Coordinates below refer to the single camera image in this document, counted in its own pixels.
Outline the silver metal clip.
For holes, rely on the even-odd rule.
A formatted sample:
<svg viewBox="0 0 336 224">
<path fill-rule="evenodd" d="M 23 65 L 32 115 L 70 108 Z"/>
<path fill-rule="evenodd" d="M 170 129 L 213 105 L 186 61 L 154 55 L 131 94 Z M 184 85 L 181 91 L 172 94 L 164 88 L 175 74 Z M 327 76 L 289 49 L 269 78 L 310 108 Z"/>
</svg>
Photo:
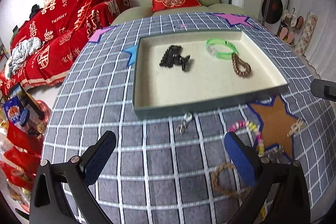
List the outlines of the silver metal clip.
<svg viewBox="0 0 336 224">
<path fill-rule="evenodd" d="M 281 145 L 275 145 L 264 152 L 271 162 L 280 162 L 280 157 L 284 154 L 284 148 Z"/>
</svg>

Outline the silver charm keychain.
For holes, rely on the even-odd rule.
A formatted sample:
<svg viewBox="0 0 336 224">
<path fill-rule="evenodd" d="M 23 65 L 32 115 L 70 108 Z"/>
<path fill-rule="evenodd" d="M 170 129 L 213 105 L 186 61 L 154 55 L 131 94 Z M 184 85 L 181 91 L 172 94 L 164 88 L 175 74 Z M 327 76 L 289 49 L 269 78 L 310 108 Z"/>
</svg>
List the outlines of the silver charm keychain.
<svg viewBox="0 0 336 224">
<path fill-rule="evenodd" d="M 177 133 L 183 135 L 186 131 L 186 129 L 189 126 L 189 123 L 192 121 L 193 115 L 191 113 L 186 113 L 183 116 L 183 119 L 181 122 L 177 125 Z"/>
</svg>

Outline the cream wire hair clip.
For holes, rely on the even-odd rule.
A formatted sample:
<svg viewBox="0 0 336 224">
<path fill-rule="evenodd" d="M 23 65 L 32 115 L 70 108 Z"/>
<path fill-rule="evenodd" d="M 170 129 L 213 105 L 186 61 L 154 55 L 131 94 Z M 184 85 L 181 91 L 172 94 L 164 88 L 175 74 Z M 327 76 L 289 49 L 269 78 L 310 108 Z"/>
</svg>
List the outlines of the cream wire hair clip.
<svg viewBox="0 0 336 224">
<path fill-rule="evenodd" d="M 298 118 L 294 124 L 290 126 L 290 130 L 287 137 L 293 137 L 295 134 L 299 133 L 305 127 L 305 121 L 302 118 Z"/>
</svg>

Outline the green jewelry tray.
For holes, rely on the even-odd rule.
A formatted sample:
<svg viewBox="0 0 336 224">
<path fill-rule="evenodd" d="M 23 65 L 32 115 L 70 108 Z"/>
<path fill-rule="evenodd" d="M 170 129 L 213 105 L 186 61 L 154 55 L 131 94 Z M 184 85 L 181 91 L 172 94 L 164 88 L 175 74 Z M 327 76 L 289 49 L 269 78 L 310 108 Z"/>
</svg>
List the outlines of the green jewelry tray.
<svg viewBox="0 0 336 224">
<path fill-rule="evenodd" d="M 231 60 L 206 50 L 209 39 L 224 39 L 238 50 L 251 74 L 242 78 Z M 169 46 L 190 55 L 186 71 L 179 65 L 160 67 Z M 260 40 L 245 31 L 187 31 L 141 38 L 133 81 L 133 110 L 138 119 L 155 119 L 227 108 L 262 101 L 288 90 L 289 80 L 262 49 Z"/>
</svg>

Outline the pink slippers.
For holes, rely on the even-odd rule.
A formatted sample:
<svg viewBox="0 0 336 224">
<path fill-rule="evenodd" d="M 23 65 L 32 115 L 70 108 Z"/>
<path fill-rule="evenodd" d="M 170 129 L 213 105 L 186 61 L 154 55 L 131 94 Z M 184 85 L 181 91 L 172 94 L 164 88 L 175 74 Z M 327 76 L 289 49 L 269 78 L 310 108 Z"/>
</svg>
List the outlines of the pink slippers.
<svg viewBox="0 0 336 224">
<path fill-rule="evenodd" d="M 285 15 L 282 17 L 277 36 L 289 46 L 294 47 L 295 36 L 302 28 L 304 19 L 302 16 Z"/>
</svg>

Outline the grey checked tablecloth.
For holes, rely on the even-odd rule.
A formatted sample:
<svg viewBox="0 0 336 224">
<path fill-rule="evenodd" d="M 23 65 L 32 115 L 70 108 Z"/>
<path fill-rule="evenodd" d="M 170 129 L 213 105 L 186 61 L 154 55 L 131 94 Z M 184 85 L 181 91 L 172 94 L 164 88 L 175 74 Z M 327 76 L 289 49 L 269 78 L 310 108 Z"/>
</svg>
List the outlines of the grey checked tablecloth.
<svg viewBox="0 0 336 224">
<path fill-rule="evenodd" d="M 257 122 L 246 106 L 200 113 L 184 134 L 180 117 L 139 121 L 131 105 L 134 67 L 126 50 L 149 35 L 226 30 L 205 13 L 155 16 L 116 24 L 99 43 L 88 43 L 62 84 L 45 135 L 43 157 L 65 162 L 81 155 L 107 130 L 117 147 L 93 196 L 114 223 L 225 223 L 242 201 L 216 193 L 210 174 L 229 157 L 224 135 L 237 121 Z M 313 75 L 291 49 L 253 24 L 246 29 L 289 80 L 283 95 L 305 129 L 294 137 L 294 155 L 307 181 L 312 219 L 335 201 L 335 112 L 310 92 Z"/>
</svg>

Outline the blue snack bag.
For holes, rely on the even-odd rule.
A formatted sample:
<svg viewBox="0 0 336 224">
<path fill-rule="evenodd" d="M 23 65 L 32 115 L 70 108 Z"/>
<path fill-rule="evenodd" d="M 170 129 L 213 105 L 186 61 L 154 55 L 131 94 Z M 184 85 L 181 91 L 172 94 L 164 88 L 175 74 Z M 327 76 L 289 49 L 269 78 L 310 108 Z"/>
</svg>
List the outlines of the blue snack bag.
<svg viewBox="0 0 336 224">
<path fill-rule="evenodd" d="M 16 126 L 21 126 L 21 116 L 25 109 L 18 96 L 15 96 L 3 104 L 6 118 Z"/>
</svg>

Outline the lower washing machine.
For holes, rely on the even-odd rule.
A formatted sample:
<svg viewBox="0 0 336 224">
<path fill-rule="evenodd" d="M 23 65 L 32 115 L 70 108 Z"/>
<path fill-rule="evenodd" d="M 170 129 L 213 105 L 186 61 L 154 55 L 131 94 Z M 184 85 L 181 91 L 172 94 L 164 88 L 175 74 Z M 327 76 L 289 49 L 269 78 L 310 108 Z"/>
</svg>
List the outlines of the lower washing machine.
<svg viewBox="0 0 336 224">
<path fill-rule="evenodd" d="M 278 33 L 288 0 L 261 0 L 259 22 L 273 34 Z"/>
</svg>

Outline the green translucent bangle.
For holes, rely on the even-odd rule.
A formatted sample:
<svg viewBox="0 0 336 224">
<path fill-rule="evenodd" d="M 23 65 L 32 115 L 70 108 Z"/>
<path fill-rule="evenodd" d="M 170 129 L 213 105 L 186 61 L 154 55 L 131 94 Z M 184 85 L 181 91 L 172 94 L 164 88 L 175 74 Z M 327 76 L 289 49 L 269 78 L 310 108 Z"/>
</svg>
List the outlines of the green translucent bangle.
<svg viewBox="0 0 336 224">
<path fill-rule="evenodd" d="M 207 40 L 206 50 L 211 56 L 222 60 L 230 60 L 233 54 L 238 53 L 235 45 L 224 39 Z"/>
</svg>

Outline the black claw hair clip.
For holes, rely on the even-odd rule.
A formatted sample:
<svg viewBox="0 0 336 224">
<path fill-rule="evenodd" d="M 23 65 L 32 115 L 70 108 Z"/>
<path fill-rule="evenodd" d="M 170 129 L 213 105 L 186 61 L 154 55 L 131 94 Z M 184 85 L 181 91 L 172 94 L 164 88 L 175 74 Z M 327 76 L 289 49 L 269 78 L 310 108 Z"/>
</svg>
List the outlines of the black claw hair clip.
<svg viewBox="0 0 336 224">
<path fill-rule="evenodd" d="M 186 67 L 187 67 L 187 62 L 190 59 L 190 55 L 187 55 L 186 57 L 182 57 L 181 55 L 176 55 L 174 57 L 174 64 L 175 65 L 179 65 L 181 67 L 182 71 L 186 71 Z"/>
</svg>

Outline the black beaded hair clip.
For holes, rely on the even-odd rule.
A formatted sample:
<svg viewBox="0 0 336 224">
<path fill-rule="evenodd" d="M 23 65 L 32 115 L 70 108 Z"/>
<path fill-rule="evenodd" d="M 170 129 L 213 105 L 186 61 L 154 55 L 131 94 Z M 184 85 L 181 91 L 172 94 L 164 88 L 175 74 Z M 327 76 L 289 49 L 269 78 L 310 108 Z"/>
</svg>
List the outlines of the black beaded hair clip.
<svg viewBox="0 0 336 224">
<path fill-rule="evenodd" d="M 181 46 L 171 45 L 165 51 L 159 63 L 160 67 L 172 68 L 174 65 L 182 65 L 181 61 Z"/>
</svg>

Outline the grey white crumpled cloth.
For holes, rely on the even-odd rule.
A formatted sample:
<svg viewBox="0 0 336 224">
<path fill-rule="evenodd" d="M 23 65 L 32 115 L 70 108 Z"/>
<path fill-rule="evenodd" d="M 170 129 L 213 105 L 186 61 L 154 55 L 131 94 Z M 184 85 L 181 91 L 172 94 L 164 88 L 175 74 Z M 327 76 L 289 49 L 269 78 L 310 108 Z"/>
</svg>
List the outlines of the grey white crumpled cloth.
<svg viewBox="0 0 336 224">
<path fill-rule="evenodd" d="M 12 50 L 11 56 L 6 62 L 5 78 L 9 80 L 11 76 L 16 75 L 20 67 L 25 63 L 28 57 L 36 53 L 42 46 L 43 41 L 40 38 L 33 37 L 19 42 L 18 45 Z"/>
</svg>

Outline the red wedding bedding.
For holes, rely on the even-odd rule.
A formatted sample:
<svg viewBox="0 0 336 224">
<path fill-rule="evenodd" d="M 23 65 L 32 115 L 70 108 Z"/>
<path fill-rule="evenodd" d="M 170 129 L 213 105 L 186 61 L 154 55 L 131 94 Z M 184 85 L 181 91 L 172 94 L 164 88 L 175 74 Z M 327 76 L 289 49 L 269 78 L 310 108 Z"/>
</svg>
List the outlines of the red wedding bedding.
<svg viewBox="0 0 336 224">
<path fill-rule="evenodd" d="M 130 0 L 115 0 L 118 11 L 131 8 Z M 44 44 L 27 57 L 17 73 L 6 78 L 1 71 L 1 92 L 8 96 L 15 84 L 29 90 L 63 82 L 92 34 L 110 26 L 118 16 L 111 0 L 54 0 L 26 21 L 14 36 L 10 49 L 36 37 Z"/>
</svg>

